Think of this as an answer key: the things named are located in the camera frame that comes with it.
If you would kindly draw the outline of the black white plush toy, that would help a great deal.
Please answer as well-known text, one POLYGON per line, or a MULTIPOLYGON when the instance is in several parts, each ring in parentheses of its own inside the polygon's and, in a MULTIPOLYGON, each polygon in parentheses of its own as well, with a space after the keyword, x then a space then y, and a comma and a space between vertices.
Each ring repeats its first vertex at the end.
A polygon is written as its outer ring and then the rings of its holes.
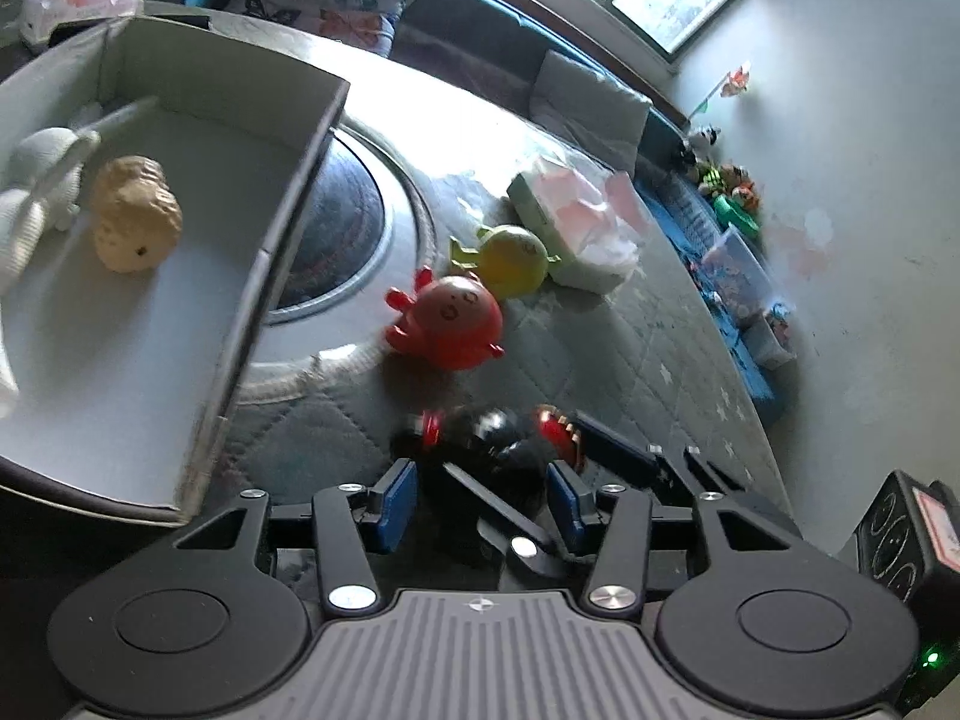
POLYGON ((712 125, 690 130, 683 138, 683 159, 686 164, 711 161, 720 136, 719 128, 712 125))

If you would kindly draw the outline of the black red doll toy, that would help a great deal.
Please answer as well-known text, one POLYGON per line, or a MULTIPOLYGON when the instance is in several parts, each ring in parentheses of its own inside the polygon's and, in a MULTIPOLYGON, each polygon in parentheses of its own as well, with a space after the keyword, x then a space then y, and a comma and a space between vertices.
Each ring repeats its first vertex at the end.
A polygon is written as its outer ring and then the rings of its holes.
POLYGON ((446 472, 454 465, 529 518, 544 505, 550 463, 564 461, 576 473, 586 465, 578 431, 553 406, 421 411, 392 434, 389 447, 394 458, 415 461, 425 493, 441 502, 467 495, 446 472))

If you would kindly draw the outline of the clear plastic storage bin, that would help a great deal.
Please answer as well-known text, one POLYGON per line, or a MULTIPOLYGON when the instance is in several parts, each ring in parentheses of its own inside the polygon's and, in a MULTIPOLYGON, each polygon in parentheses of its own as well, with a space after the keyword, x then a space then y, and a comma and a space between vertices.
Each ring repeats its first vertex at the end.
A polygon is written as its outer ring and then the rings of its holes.
POLYGON ((701 270, 740 327, 759 316, 775 297, 768 273, 736 227, 728 227, 703 255, 701 270))

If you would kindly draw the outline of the paper pinwheel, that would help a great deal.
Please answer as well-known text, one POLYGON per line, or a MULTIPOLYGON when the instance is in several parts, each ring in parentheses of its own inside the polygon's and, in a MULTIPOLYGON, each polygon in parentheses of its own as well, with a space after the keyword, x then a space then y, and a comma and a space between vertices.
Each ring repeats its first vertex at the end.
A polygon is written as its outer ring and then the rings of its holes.
POLYGON ((735 98, 745 93, 750 85, 750 65, 742 64, 734 70, 728 71, 719 82, 713 86, 703 99, 690 110, 688 117, 693 119, 697 115, 706 114, 711 101, 715 98, 735 98))

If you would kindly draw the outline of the small toy box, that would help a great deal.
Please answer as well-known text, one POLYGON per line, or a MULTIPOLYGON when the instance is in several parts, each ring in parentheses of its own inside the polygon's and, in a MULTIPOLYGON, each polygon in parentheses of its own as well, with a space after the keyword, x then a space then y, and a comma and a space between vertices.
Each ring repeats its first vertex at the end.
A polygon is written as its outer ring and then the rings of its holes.
POLYGON ((793 308, 786 302, 775 301, 743 332, 743 343, 758 366, 776 371, 796 359, 793 349, 793 308))

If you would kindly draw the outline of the pink plastic bag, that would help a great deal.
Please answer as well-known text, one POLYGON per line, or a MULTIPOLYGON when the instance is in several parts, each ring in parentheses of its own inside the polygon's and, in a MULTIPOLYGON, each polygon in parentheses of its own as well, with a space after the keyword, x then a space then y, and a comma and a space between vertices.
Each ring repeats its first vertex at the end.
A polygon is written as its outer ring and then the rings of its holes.
POLYGON ((21 0, 18 34, 30 49, 44 50, 60 26, 125 18, 139 9, 140 0, 21 0))

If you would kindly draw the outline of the grey quilted star mat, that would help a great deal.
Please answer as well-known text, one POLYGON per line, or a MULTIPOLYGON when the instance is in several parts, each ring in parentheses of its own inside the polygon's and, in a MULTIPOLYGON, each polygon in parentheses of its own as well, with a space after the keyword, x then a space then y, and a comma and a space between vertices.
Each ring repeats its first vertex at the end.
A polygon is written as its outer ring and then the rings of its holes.
MULTIPOLYGON (((212 62, 217 89, 254 87, 257 122, 306 109, 281 62, 348 86, 343 125, 369 146, 415 210, 415 257, 442 262, 450 238, 509 215, 506 188, 535 161, 584 167, 586 156, 501 107, 438 78, 361 50, 218 13, 185 28, 185 61, 212 62)), ((506 353, 462 374, 387 355, 376 332, 348 322, 334 337, 322 317, 302 348, 252 367, 233 426, 212 460, 190 466, 176 518, 244 486, 285 502, 327 481, 366 481, 410 411, 454 406, 555 405, 581 410, 640 445, 706 460, 776 504, 788 495, 757 410, 706 305, 657 224, 640 263, 607 296, 549 284, 506 307, 506 353)))

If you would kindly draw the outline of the white knitted rabbit doll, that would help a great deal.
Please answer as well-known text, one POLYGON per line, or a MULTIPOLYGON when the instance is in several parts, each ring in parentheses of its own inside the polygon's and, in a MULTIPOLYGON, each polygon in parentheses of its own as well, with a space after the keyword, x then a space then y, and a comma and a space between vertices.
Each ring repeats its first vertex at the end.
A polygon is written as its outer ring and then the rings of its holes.
POLYGON ((136 121, 160 102, 145 96, 80 130, 46 127, 13 148, 2 190, 2 284, 4 298, 21 280, 37 244, 51 229, 68 231, 80 213, 80 174, 103 137, 136 121))

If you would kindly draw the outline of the green plastic toy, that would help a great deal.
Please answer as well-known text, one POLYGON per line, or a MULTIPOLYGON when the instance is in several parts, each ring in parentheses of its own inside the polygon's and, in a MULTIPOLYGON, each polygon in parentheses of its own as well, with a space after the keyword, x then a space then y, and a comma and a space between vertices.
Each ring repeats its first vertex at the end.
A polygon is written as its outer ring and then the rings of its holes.
POLYGON ((736 202, 732 202, 727 195, 722 193, 716 195, 713 200, 713 211, 722 227, 735 227, 750 241, 758 241, 760 238, 760 227, 754 220, 754 216, 740 208, 736 202))

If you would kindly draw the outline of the pile of small plush toys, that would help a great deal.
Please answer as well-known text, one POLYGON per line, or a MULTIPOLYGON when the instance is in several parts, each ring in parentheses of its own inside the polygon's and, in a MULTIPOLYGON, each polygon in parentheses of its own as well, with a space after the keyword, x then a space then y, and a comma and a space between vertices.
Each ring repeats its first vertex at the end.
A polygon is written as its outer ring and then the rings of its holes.
POLYGON ((755 213, 760 208, 760 195, 755 188, 754 179, 745 167, 735 164, 700 164, 698 192, 708 200, 726 195, 747 213, 755 213))

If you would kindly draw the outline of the yellow green squeaky toy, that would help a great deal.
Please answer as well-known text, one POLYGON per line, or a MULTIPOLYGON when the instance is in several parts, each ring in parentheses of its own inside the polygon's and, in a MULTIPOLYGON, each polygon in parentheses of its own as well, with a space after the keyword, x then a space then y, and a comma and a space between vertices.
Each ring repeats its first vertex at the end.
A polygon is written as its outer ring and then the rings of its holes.
POLYGON ((498 301, 535 293, 550 267, 562 261, 548 253, 534 232, 516 224, 480 226, 477 238, 473 249, 449 238, 449 260, 475 275, 498 301))

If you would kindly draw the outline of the black tracker cube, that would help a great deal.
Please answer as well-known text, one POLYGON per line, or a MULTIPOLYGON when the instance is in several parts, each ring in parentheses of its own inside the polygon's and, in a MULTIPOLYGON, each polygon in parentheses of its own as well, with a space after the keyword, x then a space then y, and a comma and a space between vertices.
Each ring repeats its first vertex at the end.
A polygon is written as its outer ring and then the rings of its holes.
POLYGON ((942 481, 891 472, 854 527, 861 574, 912 610, 958 603, 958 499, 942 481))

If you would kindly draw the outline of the grey cushion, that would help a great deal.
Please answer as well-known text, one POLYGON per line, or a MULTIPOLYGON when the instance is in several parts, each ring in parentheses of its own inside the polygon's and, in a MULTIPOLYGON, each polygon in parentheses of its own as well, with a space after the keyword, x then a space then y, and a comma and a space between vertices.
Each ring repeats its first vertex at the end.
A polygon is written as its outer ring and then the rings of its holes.
POLYGON ((530 118, 613 171, 635 172, 652 101, 615 78, 545 54, 529 99, 530 118))

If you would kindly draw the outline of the tan peanut toy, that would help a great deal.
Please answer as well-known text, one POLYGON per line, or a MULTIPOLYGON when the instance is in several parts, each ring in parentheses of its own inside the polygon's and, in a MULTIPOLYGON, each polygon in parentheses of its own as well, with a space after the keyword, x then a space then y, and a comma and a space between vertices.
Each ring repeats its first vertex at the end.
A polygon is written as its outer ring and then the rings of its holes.
POLYGON ((122 156, 101 166, 93 190, 94 250, 107 270, 155 270, 182 234, 182 210, 163 166, 146 156, 122 156))

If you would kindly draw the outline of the red octopus squeaky toy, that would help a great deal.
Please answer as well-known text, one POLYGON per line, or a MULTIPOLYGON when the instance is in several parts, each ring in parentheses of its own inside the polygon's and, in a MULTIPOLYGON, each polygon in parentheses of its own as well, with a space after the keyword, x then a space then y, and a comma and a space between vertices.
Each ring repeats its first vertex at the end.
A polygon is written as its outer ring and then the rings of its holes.
POLYGON ((500 304, 475 275, 435 278, 425 266, 416 273, 415 293, 391 288, 384 302, 398 314, 384 330, 396 353, 441 371, 467 371, 505 354, 500 304))

